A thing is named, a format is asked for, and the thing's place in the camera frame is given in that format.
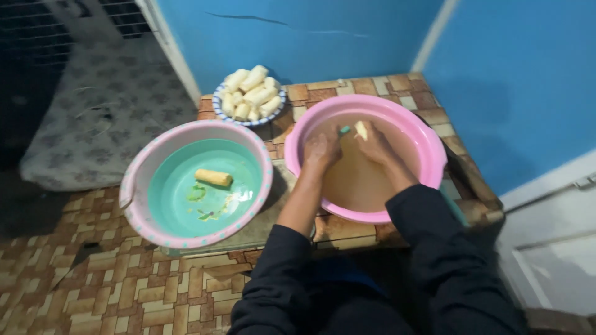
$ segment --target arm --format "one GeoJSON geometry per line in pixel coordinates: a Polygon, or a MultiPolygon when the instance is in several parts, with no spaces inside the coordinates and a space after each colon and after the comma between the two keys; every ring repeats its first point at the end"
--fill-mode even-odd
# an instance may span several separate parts
{"type": "Polygon", "coordinates": [[[430,296],[436,334],[526,334],[501,280],[466,239],[440,191],[420,185],[383,134],[366,126],[368,141],[359,145],[384,167],[397,193],[387,211],[412,247],[414,279],[430,296]]]}
{"type": "Polygon", "coordinates": [[[302,172],[277,224],[234,305],[230,334],[297,334],[308,322],[310,301],[300,271],[311,259],[311,234],[321,205],[322,178],[339,159],[337,130],[321,134],[305,146],[302,172]]]}

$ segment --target white door frame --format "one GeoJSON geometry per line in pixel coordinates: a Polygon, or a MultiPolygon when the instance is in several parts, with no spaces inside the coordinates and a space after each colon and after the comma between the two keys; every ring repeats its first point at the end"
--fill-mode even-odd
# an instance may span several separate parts
{"type": "Polygon", "coordinates": [[[199,102],[201,101],[201,91],[197,86],[197,82],[194,80],[193,73],[188,67],[182,52],[180,52],[180,48],[178,48],[176,40],[174,40],[157,0],[135,0],[135,2],[141,9],[143,16],[145,16],[147,23],[151,27],[151,31],[153,31],[155,39],[157,39],[184,88],[186,88],[188,95],[198,109],[199,102]]]}

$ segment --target blue wall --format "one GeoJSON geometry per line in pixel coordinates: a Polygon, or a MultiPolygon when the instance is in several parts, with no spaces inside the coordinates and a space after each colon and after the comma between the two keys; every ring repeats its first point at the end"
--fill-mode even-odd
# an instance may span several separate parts
{"type": "Polygon", "coordinates": [[[443,0],[158,0],[202,93],[257,64],[285,83],[408,72],[443,0]]]}
{"type": "Polygon", "coordinates": [[[581,0],[455,9],[423,74],[497,194],[596,147],[595,17],[581,0]]]}

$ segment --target white plate with blue rim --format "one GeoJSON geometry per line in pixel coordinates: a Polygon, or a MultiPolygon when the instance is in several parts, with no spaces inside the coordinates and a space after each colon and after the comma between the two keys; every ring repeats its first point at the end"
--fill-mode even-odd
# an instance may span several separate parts
{"type": "Polygon", "coordinates": [[[268,117],[264,117],[263,119],[259,119],[257,121],[247,121],[247,122],[236,121],[236,120],[232,119],[231,117],[227,116],[224,113],[224,111],[222,111],[222,109],[221,109],[222,100],[219,97],[219,91],[221,91],[223,89],[224,89],[224,83],[219,84],[219,86],[215,89],[215,92],[213,93],[212,101],[213,101],[213,109],[215,110],[215,115],[217,115],[218,118],[220,118],[224,121],[233,122],[233,123],[236,123],[237,125],[241,125],[241,126],[245,126],[245,127],[256,127],[256,126],[264,125],[267,122],[270,122],[271,120],[273,120],[276,116],[278,116],[281,113],[282,109],[284,109],[285,91],[283,89],[280,89],[279,96],[281,98],[281,104],[276,109],[276,111],[274,111],[271,115],[269,115],[268,117]]]}

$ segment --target water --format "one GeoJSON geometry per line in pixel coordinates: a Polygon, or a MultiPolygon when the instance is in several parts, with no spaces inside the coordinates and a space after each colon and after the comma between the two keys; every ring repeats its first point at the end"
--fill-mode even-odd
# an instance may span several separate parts
{"type": "Polygon", "coordinates": [[[340,144],[343,157],[327,171],[323,179],[323,197],[345,209],[356,212],[381,212],[385,202],[395,195],[391,182],[380,164],[369,161],[358,148],[354,139],[357,121],[372,121],[387,137],[393,150],[405,161],[418,177],[420,162],[414,143],[396,126],[366,114],[349,113],[329,118],[318,125],[309,136],[327,131],[332,125],[352,129],[344,135],[340,144]]]}

